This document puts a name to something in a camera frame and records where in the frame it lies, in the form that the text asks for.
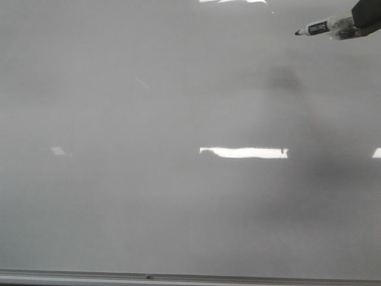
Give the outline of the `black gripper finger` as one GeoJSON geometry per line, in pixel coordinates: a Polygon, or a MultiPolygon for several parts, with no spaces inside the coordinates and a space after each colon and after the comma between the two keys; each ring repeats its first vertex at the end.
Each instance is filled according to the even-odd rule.
{"type": "Polygon", "coordinates": [[[354,26],[361,36],[380,30],[380,0],[360,0],[351,10],[354,26]]]}

